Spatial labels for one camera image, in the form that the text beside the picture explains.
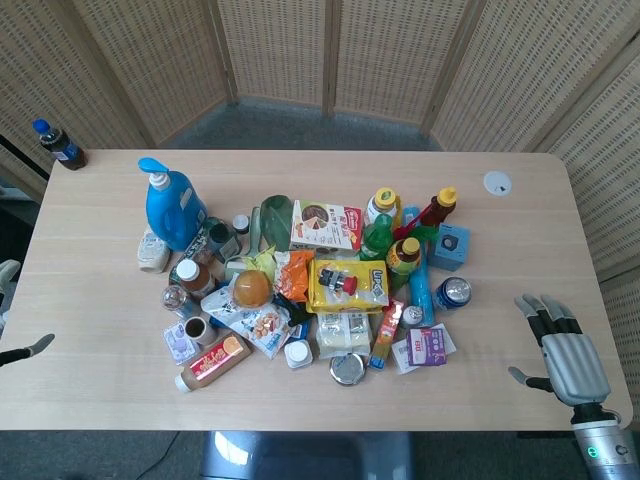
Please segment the brown jar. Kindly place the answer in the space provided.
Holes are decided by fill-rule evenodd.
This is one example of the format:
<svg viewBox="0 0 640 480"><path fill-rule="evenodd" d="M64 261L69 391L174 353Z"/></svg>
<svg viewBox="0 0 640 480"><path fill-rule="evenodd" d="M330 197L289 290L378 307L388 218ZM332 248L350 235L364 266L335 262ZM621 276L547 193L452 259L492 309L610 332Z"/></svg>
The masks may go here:
<svg viewBox="0 0 640 480"><path fill-rule="evenodd" d="M216 289L216 280L206 265L191 259L183 259L176 266L176 274L182 287L195 299L201 300Z"/></svg>

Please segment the purple tissue packet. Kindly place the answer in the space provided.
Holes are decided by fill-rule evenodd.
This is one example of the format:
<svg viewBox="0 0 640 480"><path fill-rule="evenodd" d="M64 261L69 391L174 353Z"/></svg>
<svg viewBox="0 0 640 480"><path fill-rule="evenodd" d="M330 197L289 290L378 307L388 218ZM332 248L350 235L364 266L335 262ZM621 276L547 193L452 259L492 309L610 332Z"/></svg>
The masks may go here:
<svg viewBox="0 0 640 480"><path fill-rule="evenodd" d="M198 353L197 345L187 335L183 323L166 328L163 338L176 365L185 364Z"/></svg>

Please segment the white paper packet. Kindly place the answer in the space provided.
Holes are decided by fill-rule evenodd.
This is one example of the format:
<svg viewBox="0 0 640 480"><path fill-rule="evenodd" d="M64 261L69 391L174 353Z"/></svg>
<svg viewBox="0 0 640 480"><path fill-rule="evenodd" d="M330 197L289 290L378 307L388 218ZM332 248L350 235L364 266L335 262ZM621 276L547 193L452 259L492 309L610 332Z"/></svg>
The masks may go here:
<svg viewBox="0 0 640 480"><path fill-rule="evenodd" d="M446 327L442 323L437 324L430 328L440 329L443 332L445 337L445 348L447 352L447 358L449 355L457 351L457 348L451 336L449 335L449 332L447 331ZM422 368L422 367L415 367L415 366L409 365L406 336L407 336L407 333L404 335L404 337L401 340L396 341L392 346L393 357L396 362L398 372L400 374L406 374L406 373L415 371L419 368Z"/></svg>

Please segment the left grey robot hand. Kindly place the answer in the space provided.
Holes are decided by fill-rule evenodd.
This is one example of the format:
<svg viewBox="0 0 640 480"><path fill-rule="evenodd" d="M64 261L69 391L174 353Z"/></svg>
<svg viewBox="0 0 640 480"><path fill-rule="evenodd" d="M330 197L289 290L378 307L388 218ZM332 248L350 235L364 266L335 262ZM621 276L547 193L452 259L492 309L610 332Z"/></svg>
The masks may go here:
<svg viewBox="0 0 640 480"><path fill-rule="evenodd" d="M49 333L30 346L0 352L0 367L38 355L44 351L54 339L55 335Z"/></svg>

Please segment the brown bottle with red label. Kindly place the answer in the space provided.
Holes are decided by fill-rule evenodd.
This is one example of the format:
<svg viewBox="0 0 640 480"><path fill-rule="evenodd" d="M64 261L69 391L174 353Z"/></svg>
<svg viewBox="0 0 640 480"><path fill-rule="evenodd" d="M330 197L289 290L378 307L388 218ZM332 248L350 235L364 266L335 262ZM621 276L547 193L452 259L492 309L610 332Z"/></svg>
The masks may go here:
<svg viewBox="0 0 640 480"><path fill-rule="evenodd" d="M176 388L189 393L204 388L251 355L245 340L230 332L191 360L174 379Z"/></svg>

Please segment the red emergency stop button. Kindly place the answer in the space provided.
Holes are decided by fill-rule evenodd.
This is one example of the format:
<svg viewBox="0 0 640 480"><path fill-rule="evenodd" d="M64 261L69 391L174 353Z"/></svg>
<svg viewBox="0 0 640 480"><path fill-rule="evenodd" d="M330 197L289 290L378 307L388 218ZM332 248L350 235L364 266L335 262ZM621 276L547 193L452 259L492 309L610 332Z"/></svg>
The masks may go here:
<svg viewBox="0 0 640 480"><path fill-rule="evenodd" d="M341 271L323 268L319 274L319 284L333 292L343 292L353 296L357 290L358 279Z"/></svg>

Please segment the yellow green snack bag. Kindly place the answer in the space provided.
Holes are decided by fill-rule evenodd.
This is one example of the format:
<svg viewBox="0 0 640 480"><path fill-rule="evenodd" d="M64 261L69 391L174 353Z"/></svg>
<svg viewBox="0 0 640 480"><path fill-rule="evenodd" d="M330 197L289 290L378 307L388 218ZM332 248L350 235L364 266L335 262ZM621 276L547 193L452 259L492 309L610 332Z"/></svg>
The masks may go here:
<svg viewBox="0 0 640 480"><path fill-rule="evenodd" d="M255 257L247 256L244 259L244 264L247 270L256 270L263 272L270 282L274 281L275 271L277 267L276 260L274 258L275 247L271 246L266 250L260 252Z"/></svg>

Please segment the dark green printed packet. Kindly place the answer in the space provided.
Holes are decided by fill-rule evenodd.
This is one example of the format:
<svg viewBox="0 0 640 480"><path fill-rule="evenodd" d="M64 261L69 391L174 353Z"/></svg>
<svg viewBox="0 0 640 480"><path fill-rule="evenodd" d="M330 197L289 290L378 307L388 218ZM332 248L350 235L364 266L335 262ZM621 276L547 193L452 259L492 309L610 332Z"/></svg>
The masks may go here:
<svg viewBox="0 0 640 480"><path fill-rule="evenodd" d="M172 267L171 271L169 272L170 285L179 284L181 282L177 274L177 266L181 261L185 259L193 260L196 263L200 263L206 267L208 267L213 261L213 253L209 247L209 228L206 225L203 225L199 229L192 242Z"/></svg>

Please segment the cola bottle with blue cap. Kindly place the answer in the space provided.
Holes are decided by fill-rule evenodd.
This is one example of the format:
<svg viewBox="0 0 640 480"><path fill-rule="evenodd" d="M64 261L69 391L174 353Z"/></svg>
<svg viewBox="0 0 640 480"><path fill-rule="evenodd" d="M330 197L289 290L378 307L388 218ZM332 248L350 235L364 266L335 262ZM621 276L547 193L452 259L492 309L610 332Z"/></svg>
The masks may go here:
<svg viewBox="0 0 640 480"><path fill-rule="evenodd" d="M87 165L84 150L63 129L50 125L42 118L35 119L32 122L32 128L39 136L40 145L63 167L76 171Z"/></svg>

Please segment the pale green scoop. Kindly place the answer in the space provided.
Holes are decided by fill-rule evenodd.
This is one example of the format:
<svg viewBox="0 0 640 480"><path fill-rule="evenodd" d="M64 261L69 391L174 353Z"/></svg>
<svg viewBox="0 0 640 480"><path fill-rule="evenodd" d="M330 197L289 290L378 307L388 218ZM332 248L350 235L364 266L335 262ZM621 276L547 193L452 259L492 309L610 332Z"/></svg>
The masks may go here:
<svg viewBox="0 0 640 480"><path fill-rule="evenodd" d="M261 208L256 206L252 209L250 225L249 225L249 249L246 252L248 257L255 257L259 254L259 248L261 243Z"/></svg>

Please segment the blue drink can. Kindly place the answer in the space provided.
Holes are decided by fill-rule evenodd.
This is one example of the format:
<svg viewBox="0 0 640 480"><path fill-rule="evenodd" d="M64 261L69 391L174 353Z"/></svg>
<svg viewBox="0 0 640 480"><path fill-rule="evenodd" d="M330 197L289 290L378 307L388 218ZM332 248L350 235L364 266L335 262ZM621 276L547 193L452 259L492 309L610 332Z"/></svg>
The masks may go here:
<svg viewBox="0 0 640 480"><path fill-rule="evenodd" d="M449 277L434 290L432 303L437 310L448 311L466 306L471 298L472 287L467 280Z"/></svg>

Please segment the white jar yellow lid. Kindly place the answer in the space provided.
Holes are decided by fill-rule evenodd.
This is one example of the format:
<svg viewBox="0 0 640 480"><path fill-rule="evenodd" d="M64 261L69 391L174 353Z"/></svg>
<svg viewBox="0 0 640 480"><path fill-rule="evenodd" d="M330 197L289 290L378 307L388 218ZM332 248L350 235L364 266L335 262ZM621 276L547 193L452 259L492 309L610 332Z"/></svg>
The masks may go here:
<svg viewBox="0 0 640 480"><path fill-rule="evenodd" d="M398 196L390 187L381 187L369 199L366 207L366 221L368 224L375 222L376 218L386 214L394 220L398 213Z"/></svg>

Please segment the green plastic soda bottle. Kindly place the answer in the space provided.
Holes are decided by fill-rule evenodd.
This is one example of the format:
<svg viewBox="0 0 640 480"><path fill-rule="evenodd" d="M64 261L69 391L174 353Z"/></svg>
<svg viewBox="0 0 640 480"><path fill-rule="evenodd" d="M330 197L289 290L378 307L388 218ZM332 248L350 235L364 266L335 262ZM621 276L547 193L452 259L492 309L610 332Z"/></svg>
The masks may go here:
<svg viewBox="0 0 640 480"><path fill-rule="evenodd" d="M365 227L359 251L359 258L362 261L384 261L386 259L394 242L392 225L393 218L391 216L380 214L373 223Z"/></svg>

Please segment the blue pump detergent bottle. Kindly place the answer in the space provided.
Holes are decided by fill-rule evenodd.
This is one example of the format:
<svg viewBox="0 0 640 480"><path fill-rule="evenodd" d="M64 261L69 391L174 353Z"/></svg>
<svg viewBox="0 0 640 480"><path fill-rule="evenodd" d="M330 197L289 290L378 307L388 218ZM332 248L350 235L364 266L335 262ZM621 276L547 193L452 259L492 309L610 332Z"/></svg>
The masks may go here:
<svg viewBox="0 0 640 480"><path fill-rule="evenodd" d="M173 251L185 251L208 216L191 181L158 160L143 157L141 171L149 175L146 216L153 233Z"/></svg>

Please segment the brown squeeze bottle yellow cap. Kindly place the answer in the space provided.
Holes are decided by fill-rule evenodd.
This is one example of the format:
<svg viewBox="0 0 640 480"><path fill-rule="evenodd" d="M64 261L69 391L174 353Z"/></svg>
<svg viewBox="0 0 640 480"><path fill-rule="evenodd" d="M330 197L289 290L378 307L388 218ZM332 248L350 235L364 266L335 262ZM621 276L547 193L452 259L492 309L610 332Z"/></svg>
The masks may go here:
<svg viewBox="0 0 640 480"><path fill-rule="evenodd" d="M427 227L438 227L454 211L457 203L457 189L444 187L431 198L428 211L421 217L420 223Z"/></svg>

